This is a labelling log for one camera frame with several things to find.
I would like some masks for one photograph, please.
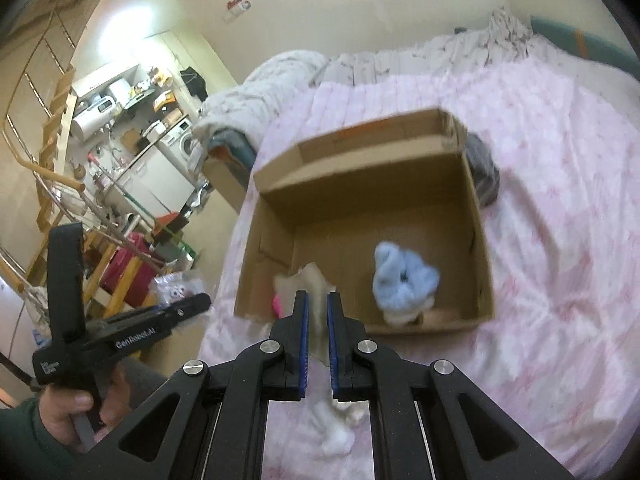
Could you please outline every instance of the open cardboard box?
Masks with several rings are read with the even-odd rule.
[[[271,161],[254,176],[260,197],[236,316],[275,319],[274,276],[315,262],[340,292],[345,315],[369,333],[461,330],[493,318],[465,140],[452,115],[426,110],[316,137]],[[416,251],[440,271],[434,307],[399,328],[385,323],[372,293],[382,240]]]

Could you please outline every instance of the human hand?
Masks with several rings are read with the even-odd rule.
[[[106,426],[96,433],[96,442],[100,442],[131,411],[129,392],[124,371],[116,367],[111,375],[111,386],[100,409],[100,418]],[[45,429],[60,444],[79,450],[80,441],[71,415],[88,412],[93,405],[93,397],[88,392],[50,384],[40,397],[40,419]]]

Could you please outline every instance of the person's arm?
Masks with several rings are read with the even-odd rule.
[[[129,385],[117,369],[100,418],[100,440],[130,411]],[[93,400],[87,392],[48,386],[40,397],[13,410],[0,410],[0,479],[58,480],[73,467],[78,436],[70,416],[84,413]]]

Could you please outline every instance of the finger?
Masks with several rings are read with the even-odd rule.
[[[107,396],[100,409],[100,418],[110,427],[117,426],[127,413],[129,407],[130,387],[127,383],[124,371],[117,367],[111,377],[113,384],[110,386]]]
[[[40,398],[40,416],[62,420],[69,415],[87,412],[93,405],[94,400],[88,392],[49,385]]]

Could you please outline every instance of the light blue fabric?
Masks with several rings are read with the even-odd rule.
[[[373,295],[381,310],[402,312],[418,308],[438,288],[440,273],[425,264],[420,254],[392,242],[380,242],[374,257]]]

